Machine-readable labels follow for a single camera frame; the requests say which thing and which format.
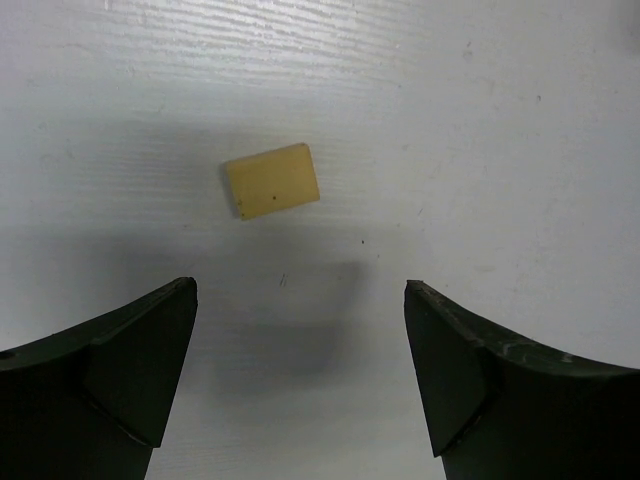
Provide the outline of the tan eraser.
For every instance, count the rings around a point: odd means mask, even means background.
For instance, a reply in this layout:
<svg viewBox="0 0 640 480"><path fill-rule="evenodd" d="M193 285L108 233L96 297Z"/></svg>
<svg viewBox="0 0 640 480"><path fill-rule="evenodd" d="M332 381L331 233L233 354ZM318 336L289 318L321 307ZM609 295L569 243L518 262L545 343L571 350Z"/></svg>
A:
<svg viewBox="0 0 640 480"><path fill-rule="evenodd" d="M311 149L298 143L225 164L231 194L242 220L320 199Z"/></svg>

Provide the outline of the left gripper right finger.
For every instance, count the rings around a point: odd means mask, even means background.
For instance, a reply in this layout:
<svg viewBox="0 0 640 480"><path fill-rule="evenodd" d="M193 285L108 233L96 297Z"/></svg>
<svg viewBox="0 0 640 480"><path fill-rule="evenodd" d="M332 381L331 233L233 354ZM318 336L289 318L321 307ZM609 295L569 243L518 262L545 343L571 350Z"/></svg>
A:
<svg viewBox="0 0 640 480"><path fill-rule="evenodd" d="M433 454L450 479L635 479L639 373L576 356L407 283Z"/></svg>

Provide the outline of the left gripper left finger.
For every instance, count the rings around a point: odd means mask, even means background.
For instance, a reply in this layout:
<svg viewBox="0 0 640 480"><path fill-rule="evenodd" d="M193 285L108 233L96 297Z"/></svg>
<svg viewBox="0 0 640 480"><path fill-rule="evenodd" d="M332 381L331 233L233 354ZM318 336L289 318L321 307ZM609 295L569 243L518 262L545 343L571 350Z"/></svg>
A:
<svg viewBox="0 0 640 480"><path fill-rule="evenodd" d="M197 312L178 278L1 353L4 479L142 479L169 420Z"/></svg>

